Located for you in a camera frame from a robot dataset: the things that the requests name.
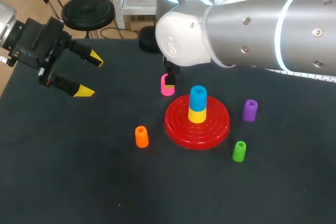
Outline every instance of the green cup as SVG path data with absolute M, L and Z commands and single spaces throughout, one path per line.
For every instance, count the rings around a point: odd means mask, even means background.
M 242 162 L 245 158 L 245 152 L 246 152 L 245 142 L 238 141 L 233 151 L 232 159 L 236 162 Z

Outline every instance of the orange cup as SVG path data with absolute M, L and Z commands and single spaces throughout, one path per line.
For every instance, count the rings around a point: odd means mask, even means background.
M 144 126 L 135 129 L 135 143 L 139 148 L 145 148 L 149 145 L 148 133 Z

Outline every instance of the black cable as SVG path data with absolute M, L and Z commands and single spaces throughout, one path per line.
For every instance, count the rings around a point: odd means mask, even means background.
M 133 33 L 136 33 L 137 38 L 139 38 L 139 33 L 138 33 L 137 31 L 133 31 L 133 30 L 130 30 L 130 29 L 121 29 L 121 28 L 118 28 L 118 26 L 117 26 L 117 27 L 105 27 L 105 28 L 101 29 L 101 30 L 100 30 L 100 36 L 103 37 L 104 39 L 110 39 L 110 38 L 108 38 L 108 37 L 106 37 L 106 36 L 104 36 L 104 35 L 102 34 L 102 32 L 103 32 L 104 30 L 107 30 L 107 29 L 118 30 L 118 33 L 119 33 L 119 35 L 120 35 L 120 38 L 122 38 L 122 39 L 124 39 L 124 37 L 121 35 L 120 31 L 131 31 L 131 32 L 133 32 Z

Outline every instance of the purple cup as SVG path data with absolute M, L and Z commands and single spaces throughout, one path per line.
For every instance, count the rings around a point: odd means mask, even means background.
M 243 109 L 243 119 L 246 122 L 253 122 L 256 119 L 258 103 L 255 100 L 247 100 Z

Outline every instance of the screw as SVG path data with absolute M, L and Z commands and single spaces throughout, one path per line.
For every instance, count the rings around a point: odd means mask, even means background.
M 332 0 L 325 0 L 325 1 L 323 1 L 323 4 L 324 5 L 332 4 Z
M 243 46 L 242 53 L 247 54 L 248 52 L 250 52 L 250 49 L 246 46 Z
M 314 66 L 317 67 L 317 68 L 320 68 L 320 67 L 323 66 L 323 63 L 322 63 L 322 61 L 317 60 L 317 61 L 314 62 Z
M 243 20 L 243 24 L 244 25 L 248 25 L 250 22 L 251 22 L 251 18 L 250 17 L 244 18 L 244 20 Z
M 313 35 L 315 37 L 321 37 L 323 35 L 323 30 L 322 28 L 316 28 L 313 30 Z

